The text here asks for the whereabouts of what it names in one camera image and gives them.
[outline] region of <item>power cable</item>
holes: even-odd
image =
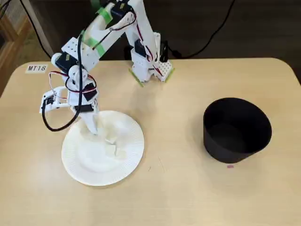
[[[2,17],[4,16],[4,14],[5,14],[6,10],[8,9],[8,6],[9,6],[9,4],[10,4],[11,1],[12,1],[12,0],[8,0],[7,2],[5,2],[5,3],[1,6],[0,11],[2,11],[2,13],[1,13],[1,15],[0,15],[0,20],[1,20]]]
[[[215,37],[215,35],[224,27],[224,25],[226,24],[230,13],[232,11],[233,5],[235,3],[236,0],[233,0],[230,4],[230,7],[228,9],[227,15],[225,17],[225,19],[223,20],[223,22],[221,23],[221,25],[217,28],[217,30],[215,32],[213,32],[213,34],[210,36],[208,42],[206,43],[206,45],[203,46],[203,48],[201,48],[200,50],[198,50],[197,52],[187,55],[187,56],[183,56],[182,53],[180,53],[178,50],[173,50],[170,48],[170,46],[168,45],[167,41],[165,41],[163,44],[163,51],[162,51],[162,55],[161,58],[163,61],[162,62],[166,62],[168,59],[168,49],[171,51],[172,55],[177,58],[177,59],[189,59],[192,57],[195,57],[196,55],[200,54],[201,52],[203,52],[211,43],[212,39]]]
[[[83,32],[79,35],[79,42],[78,42],[78,45],[77,45],[77,53],[78,53],[78,60],[79,60],[79,104],[78,104],[78,108],[76,110],[76,113],[75,113],[74,117],[67,124],[65,124],[64,126],[62,126],[60,128],[57,128],[57,129],[52,128],[48,124],[47,119],[45,117],[45,108],[46,108],[46,102],[47,102],[48,99],[46,98],[43,101],[43,105],[42,105],[43,122],[44,122],[45,126],[47,127],[47,129],[49,129],[52,132],[58,132],[58,131],[61,131],[65,128],[69,127],[72,123],[75,122],[75,120],[79,116],[79,113],[80,113],[80,110],[81,110],[81,101],[82,101],[82,97],[83,97],[83,74],[82,74],[81,53],[80,53],[81,47],[80,46],[81,46],[82,37],[83,37]]]
[[[29,15],[29,13],[28,13],[28,11],[27,11],[27,9],[26,9],[26,7],[25,7],[23,1],[20,0],[20,2],[21,2],[21,5],[23,6],[23,8],[24,8],[24,10],[25,10],[25,12],[26,12],[26,14],[27,14],[27,16],[28,16],[28,18],[29,18],[31,24],[32,24],[32,27],[33,27],[34,31],[36,32],[36,35],[37,35],[37,37],[38,37],[38,40],[39,40],[39,43],[40,43],[41,48],[43,49],[43,51],[45,52],[45,54],[51,59],[50,54],[45,50],[45,48],[44,48],[44,46],[43,46],[43,44],[42,44],[42,41],[41,41],[41,39],[40,39],[40,37],[39,37],[39,34],[38,34],[38,31],[37,31],[37,29],[36,29],[36,27],[35,27],[35,25],[34,25],[34,23],[33,23],[33,21],[32,21],[32,18],[30,17],[30,15]]]

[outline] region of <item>red wire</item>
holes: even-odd
[[[58,72],[58,71],[51,71],[50,73],[57,73],[57,74],[60,74],[61,76],[69,77],[67,74],[62,73],[62,72]]]
[[[154,65],[153,65],[153,67],[155,68],[155,70],[156,70],[161,76],[163,76],[162,73],[161,73],[161,71],[160,71],[158,68],[156,68]]]
[[[139,33],[140,39],[141,39],[141,41],[143,41],[143,37],[142,37],[142,35],[141,35],[141,32],[140,32],[138,23],[137,23],[137,26],[136,26],[136,27],[137,27],[137,31],[138,31],[138,33]]]
[[[120,30],[122,30],[123,28],[132,25],[133,23],[135,23],[135,21],[136,21],[136,19],[137,19],[136,13],[134,13],[134,17],[135,17],[135,18],[134,18],[134,21],[133,21],[133,22],[131,22],[131,23],[129,23],[129,24],[123,26],[123,27],[120,27],[120,28],[117,28],[117,29],[112,29],[112,31],[120,31]]]
[[[152,53],[151,53],[150,49],[148,48],[148,46],[145,46],[145,47],[147,48],[148,52],[150,53],[150,56],[151,56],[151,61],[153,61],[153,59],[154,59],[154,56],[152,55]]]
[[[62,73],[62,72],[51,71],[49,75],[51,75],[51,73],[57,73],[57,74],[60,74],[61,76],[68,77],[67,80],[69,80],[69,78],[70,78],[69,75],[67,75],[67,74],[65,74],[65,73]],[[88,93],[88,92],[94,91],[94,90],[96,90],[96,88],[97,88],[97,83],[96,83],[95,79],[94,79],[91,75],[89,75],[89,74],[88,74],[88,78],[90,78],[90,79],[92,79],[92,80],[94,81],[95,87],[92,88],[92,89],[85,90],[83,93]],[[72,89],[69,89],[68,87],[66,87],[66,88],[67,88],[70,92],[79,93],[78,90],[72,90]]]

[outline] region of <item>floor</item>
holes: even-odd
[[[1,75],[0,96],[2,95],[2,92],[14,70],[27,62],[33,61],[49,61],[49,57],[44,53],[39,44],[38,38],[32,29],[28,32],[27,37],[15,56],[8,72]]]
[[[41,48],[34,30],[30,30],[28,33],[18,55],[16,56],[13,67],[17,68],[18,66],[32,61],[49,61],[49,57]]]

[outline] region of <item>wooden cabinet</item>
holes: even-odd
[[[20,22],[15,23],[16,20],[7,13],[0,20],[0,95],[14,71],[12,63],[31,27],[25,14],[18,20]]]

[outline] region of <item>black bowl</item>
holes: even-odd
[[[204,113],[204,146],[216,160],[236,163],[265,148],[272,127],[265,113],[239,98],[223,98]]]

